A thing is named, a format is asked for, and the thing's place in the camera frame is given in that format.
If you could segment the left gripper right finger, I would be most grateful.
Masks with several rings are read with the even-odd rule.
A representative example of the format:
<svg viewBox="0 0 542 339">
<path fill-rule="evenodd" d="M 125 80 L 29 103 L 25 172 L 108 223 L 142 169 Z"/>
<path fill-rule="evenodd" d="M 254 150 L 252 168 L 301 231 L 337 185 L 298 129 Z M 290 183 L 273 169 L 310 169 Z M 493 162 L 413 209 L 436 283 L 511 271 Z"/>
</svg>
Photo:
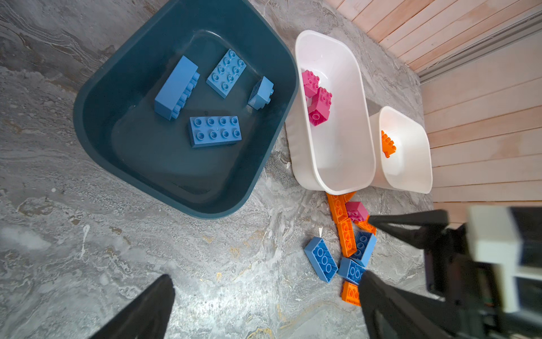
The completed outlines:
<svg viewBox="0 0 542 339">
<path fill-rule="evenodd" d="M 359 296 L 370 338 L 450 337 L 371 271 L 360 280 Z"/>
</svg>

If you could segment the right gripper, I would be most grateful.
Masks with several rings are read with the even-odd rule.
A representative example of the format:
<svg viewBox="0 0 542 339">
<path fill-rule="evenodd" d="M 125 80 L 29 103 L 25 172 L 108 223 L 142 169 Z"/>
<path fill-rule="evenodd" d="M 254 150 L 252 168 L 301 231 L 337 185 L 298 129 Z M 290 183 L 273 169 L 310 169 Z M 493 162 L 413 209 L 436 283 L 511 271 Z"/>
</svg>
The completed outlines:
<svg viewBox="0 0 542 339">
<path fill-rule="evenodd" d="M 370 216 L 368 223 L 412 247 L 424 249 L 427 290 L 439 297 L 477 297 L 477 267 L 469 255 L 467 226 L 446 228 L 446 210 Z"/>
</svg>

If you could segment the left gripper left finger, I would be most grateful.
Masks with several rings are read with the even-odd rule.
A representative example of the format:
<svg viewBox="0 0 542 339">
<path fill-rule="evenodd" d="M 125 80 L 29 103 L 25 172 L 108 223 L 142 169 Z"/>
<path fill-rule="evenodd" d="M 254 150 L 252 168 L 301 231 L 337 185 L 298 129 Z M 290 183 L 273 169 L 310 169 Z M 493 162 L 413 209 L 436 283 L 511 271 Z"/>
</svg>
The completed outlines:
<svg viewBox="0 0 542 339">
<path fill-rule="evenodd" d="M 174 298 L 172 279 L 163 274 L 92 337 L 164 338 Z"/>
</svg>

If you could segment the orange lego bottom plate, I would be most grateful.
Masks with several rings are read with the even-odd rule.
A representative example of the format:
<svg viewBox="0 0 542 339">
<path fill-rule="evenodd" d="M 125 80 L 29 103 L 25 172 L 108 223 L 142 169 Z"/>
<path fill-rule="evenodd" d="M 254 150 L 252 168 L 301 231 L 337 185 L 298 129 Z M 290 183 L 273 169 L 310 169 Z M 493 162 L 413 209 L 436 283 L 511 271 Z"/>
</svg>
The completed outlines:
<svg viewBox="0 0 542 339">
<path fill-rule="evenodd" d="M 344 302 L 349 303 L 350 305 L 357 307 L 361 306 L 359 288 L 357 285 L 349 281 L 344 281 L 341 298 Z"/>
</svg>

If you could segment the orange lego plate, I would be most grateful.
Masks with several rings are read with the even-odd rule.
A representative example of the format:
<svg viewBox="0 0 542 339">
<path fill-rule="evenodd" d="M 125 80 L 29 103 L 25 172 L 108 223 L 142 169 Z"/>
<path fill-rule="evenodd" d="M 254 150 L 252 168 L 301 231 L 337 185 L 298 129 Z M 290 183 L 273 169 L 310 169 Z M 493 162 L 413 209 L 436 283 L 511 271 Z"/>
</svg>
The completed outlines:
<svg viewBox="0 0 542 339">
<path fill-rule="evenodd" d="M 357 285 L 349 281 L 344 281 L 341 298 L 344 302 L 349 303 L 350 305 L 357 307 L 361 306 L 359 288 Z"/>
<path fill-rule="evenodd" d="M 364 232 L 369 232 L 371 234 L 377 235 L 377 229 L 368 222 L 368 219 L 369 216 L 367 216 L 365 220 L 355 221 L 354 224 Z"/>
</svg>

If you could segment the light blue lego brick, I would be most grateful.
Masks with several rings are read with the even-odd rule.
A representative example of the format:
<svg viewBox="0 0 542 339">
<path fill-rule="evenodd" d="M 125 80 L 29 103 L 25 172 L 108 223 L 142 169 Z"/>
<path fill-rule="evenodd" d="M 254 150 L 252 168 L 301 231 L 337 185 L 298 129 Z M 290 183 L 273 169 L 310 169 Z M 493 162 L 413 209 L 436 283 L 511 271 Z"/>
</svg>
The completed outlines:
<svg viewBox="0 0 542 339">
<path fill-rule="evenodd" d="M 368 268 L 376 243 L 377 237 L 373 233 L 358 231 L 355 234 L 357 251 L 350 256 L 350 259 L 354 260 L 362 267 Z"/>
</svg>

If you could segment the long orange technic lego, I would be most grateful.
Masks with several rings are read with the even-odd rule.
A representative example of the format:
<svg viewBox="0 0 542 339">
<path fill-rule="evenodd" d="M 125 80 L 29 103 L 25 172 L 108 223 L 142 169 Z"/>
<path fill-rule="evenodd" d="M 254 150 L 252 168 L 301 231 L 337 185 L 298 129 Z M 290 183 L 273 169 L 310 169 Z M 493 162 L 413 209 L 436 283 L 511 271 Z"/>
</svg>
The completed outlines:
<svg viewBox="0 0 542 339">
<path fill-rule="evenodd" d="M 381 131 L 381 148 L 386 158 L 390 158 L 397 151 L 395 142 L 383 130 Z"/>
</svg>

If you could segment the pink square lego brick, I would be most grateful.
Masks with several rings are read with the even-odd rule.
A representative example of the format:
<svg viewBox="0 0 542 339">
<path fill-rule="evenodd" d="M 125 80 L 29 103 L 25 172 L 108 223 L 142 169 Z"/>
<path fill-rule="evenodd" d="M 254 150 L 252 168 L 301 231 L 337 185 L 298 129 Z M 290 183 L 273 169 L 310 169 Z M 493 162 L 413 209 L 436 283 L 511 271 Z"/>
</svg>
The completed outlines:
<svg viewBox="0 0 542 339">
<path fill-rule="evenodd" d="M 310 70 L 302 73 L 303 91 L 307 98 L 315 96 L 319 89 L 320 78 Z"/>
</svg>

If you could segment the blue lego double brick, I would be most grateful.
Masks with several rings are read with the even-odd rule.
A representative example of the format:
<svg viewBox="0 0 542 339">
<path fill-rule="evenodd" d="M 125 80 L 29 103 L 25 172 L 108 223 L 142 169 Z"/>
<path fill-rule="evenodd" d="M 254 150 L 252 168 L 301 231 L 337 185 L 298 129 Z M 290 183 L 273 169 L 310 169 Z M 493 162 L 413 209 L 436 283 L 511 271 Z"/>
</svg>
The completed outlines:
<svg viewBox="0 0 542 339">
<path fill-rule="evenodd" d="M 193 148 L 236 144 L 242 140 L 237 116 L 190 117 L 189 137 Z"/>
</svg>

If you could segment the small blue lego brick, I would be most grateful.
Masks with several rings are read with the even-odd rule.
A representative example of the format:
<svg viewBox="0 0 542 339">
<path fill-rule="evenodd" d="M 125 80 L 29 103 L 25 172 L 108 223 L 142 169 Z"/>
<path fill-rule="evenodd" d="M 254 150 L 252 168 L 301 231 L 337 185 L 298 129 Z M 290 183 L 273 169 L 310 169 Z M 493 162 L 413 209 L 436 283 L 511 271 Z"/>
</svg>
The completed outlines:
<svg viewBox="0 0 542 339">
<path fill-rule="evenodd" d="M 274 93 L 274 84 L 265 76 L 254 86 L 248 100 L 248 105 L 255 110 L 260 110 L 270 103 L 270 97 Z"/>
</svg>

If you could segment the long light blue lego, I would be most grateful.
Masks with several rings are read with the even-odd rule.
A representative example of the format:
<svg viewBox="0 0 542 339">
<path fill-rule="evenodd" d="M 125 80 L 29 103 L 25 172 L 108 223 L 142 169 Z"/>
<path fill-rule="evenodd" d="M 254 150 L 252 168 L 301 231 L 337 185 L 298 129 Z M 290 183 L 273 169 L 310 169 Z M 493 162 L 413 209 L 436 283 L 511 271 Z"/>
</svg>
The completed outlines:
<svg viewBox="0 0 542 339">
<path fill-rule="evenodd" d="M 198 66 L 183 56 L 156 95 L 155 112 L 168 121 L 177 119 L 199 78 Z"/>
</svg>

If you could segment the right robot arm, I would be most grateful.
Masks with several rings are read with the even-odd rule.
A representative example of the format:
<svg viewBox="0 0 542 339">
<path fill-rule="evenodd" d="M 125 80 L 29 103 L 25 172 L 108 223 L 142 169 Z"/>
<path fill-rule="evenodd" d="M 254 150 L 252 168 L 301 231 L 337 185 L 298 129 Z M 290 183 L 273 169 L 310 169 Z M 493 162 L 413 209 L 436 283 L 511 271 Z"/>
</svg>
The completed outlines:
<svg viewBox="0 0 542 339">
<path fill-rule="evenodd" d="M 371 338 L 540 338 L 541 208 L 471 206 L 371 216 L 369 223 L 424 254 L 427 296 L 371 271 L 359 299 Z"/>
</svg>

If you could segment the right white plastic bin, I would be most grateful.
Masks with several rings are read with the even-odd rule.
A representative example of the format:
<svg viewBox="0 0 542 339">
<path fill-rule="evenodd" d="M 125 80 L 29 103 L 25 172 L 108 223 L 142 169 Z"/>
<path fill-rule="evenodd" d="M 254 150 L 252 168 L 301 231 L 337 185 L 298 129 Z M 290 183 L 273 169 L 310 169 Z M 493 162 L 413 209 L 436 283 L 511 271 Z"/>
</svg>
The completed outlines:
<svg viewBox="0 0 542 339">
<path fill-rule="evenodd" d="M 430 193 L 433 187 L 430 145 L 422 125 L 389 106 L 382 107 L 369 120 L 376 161 L 371 185 L 382 189 Z M 386 158 L 382 152 L 382 130 L 397 147 L 390 158 Z"/>
</svg>

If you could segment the white plastic bin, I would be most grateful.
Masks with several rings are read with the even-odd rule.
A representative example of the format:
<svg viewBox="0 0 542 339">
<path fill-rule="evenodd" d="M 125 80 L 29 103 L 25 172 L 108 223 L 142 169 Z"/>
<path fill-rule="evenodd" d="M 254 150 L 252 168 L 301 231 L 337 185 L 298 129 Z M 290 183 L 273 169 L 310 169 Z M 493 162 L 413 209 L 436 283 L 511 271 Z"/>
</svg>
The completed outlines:
<svg viewBox="0 0 542 339">
<path fill-rule="evenodd" d="M 376 161 L 371 185 L 382 189 L 430 193 L 433 187 L 430 145 L 422 125 L 389 106 L 382 107 L 369 120 Z M 397 147 L 390 158 L 386 158 L 382 152 L 382 130 Z"/>
<path fill-rule="evenodd" d="M 364 189 L 375 176 L 375 152 L 361 70 L 354 53 L 332 37 L 306 30 L 296 38 L 297 73 L 309 70 L 331 92 L 326 122 L 309 121 L 303 85 L 286 119 L 293 174 L 312 191 L 341 195 Z"/>
</svg>

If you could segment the middle white plastic bin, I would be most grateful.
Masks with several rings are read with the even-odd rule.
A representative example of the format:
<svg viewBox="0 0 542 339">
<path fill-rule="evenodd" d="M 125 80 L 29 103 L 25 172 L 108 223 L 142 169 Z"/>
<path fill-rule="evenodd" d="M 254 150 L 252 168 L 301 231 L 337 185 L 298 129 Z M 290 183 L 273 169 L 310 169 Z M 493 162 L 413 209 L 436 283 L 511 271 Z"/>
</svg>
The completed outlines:
<svg viewBox="0 0 542 339">
<path fill-rule="evenodd" d="M 354 53 L 332 37 L 306 30 L 296 38 L 297 73 L 309 70 L 331 92 L 326 122 L 309 121 L 303 85 L 286 119 L 293 174 L 312 191 L 341 195 L 364 189 L 375 176 L 375 152 L 361 70 Z"/>
</svg>

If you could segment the dark teal plastic bin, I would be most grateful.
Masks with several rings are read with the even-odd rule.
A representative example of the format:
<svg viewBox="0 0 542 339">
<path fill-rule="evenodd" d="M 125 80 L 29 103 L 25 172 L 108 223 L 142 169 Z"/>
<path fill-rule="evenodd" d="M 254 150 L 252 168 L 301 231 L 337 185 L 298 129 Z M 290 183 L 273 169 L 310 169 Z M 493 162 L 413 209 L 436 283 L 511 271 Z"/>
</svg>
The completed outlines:
<svg viewBox="0 0 542 339">
<path fill-rule="evenodd" d="M 224 99 L 206 79 L 229 50 L 246 69 Z M 177 119 L 154 100 L 186 56 L 200 79 Z M 248 105 L 254 86 L 274 84 L 270 103 Z M 248 200 L 298 93 L 292 53 L 248 1 L 169 1 L 83 85 L 73 123 L 86 153 L 152 197 L 202 219 L 239 210 Z M 237 116 L 242 140 L 193 148 L 189 118 Z"/>
</svg>

